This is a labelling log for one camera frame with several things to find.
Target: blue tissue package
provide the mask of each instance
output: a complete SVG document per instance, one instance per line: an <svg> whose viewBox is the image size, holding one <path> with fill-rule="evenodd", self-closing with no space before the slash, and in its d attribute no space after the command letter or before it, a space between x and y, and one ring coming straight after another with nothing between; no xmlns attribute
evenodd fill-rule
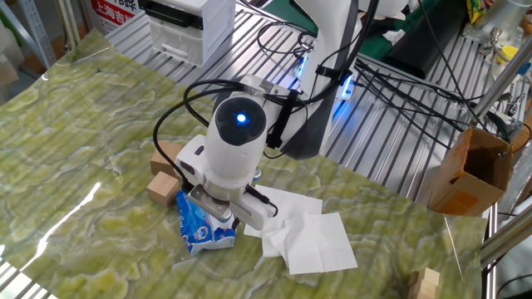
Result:
<svg viewBox="0 0 532 299"><path fill-rule="evenodd" d="M236 236L236 232L231 228L233 216L226 223L222 223L191 203L183 191L177 193L176 200L180 211L181 237L191 255L203 249L233 247Z"/></svg>

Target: blue led light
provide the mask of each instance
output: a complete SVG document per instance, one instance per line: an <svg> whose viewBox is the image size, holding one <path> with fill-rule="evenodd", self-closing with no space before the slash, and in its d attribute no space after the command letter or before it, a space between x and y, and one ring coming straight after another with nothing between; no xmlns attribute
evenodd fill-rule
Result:
<svg viewBox="0 0 532 299"><path fill-rule="evenodd" d="M350 75L344 82L343 82L343 90L342 90L342 98L343 99L351 99L352 90L349 88L351 85L352 75Z"/></svg>
<svg viewBox="0 0 532 299"><path fill-rule="evenodd" d="M301 63L301 66L298 69L298 77L301 77L301 75L303 74L303 68L305 68L305 64L307 63L307 60L308 60L308 55L305 55L305 57L303 58L303 62Z"/></svg>
<svg viewBox="0 0 532 299"><path fill-rule="evenodd" d="M240 113L239 115L236 115L236 120L239 122L239 123L244 123L246 121L247 117L246 115Z"/></svg>

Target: white printer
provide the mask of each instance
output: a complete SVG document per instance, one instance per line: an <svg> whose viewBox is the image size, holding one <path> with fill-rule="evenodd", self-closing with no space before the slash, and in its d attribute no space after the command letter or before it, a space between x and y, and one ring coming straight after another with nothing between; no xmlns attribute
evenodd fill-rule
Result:
<svg viewBox="0 0 532 299"><path fill-rule="evenodd" d="M235 0L145 0L153 47L203 66L234 30Z"/></svg>

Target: cardboard box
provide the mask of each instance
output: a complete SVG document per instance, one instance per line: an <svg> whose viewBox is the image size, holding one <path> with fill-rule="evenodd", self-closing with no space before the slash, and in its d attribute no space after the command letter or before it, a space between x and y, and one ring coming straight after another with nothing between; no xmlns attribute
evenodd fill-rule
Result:
<svg viewBox="0 0 532 299"><path fill-rule="evenodd" d="M451 215L481 215L506 192L511 162L511 145L469 128L441 162L429 208Z"/></svg>
<svg viewBox="0 0 532 299"><path fill-rule="evenodd" d="M139 0L83 0L91 25L102 34L117 29L140 12Z"/></svg>

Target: table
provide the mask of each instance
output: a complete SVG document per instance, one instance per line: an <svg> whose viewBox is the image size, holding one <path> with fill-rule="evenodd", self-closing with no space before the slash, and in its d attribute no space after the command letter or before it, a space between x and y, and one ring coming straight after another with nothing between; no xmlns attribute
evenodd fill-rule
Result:
<svg viewBox="0 0 532 299"><path fill-rule="evenodd" d="M242 229L234 248L191 257L177 210L145 191L153 127L183 89L93 31L0 109L0 247L9 262L0 296L18 281L15 267L59 298L401 298L410 274L431 267L441 273L439 299L479 297L484 219L427 211L322 156L264 159L259 183L340 213L359 268L290 276ZM193 105L208 115L212 102ZM185 110L161 129L161 140L181 144L205 133Z"/></svg>

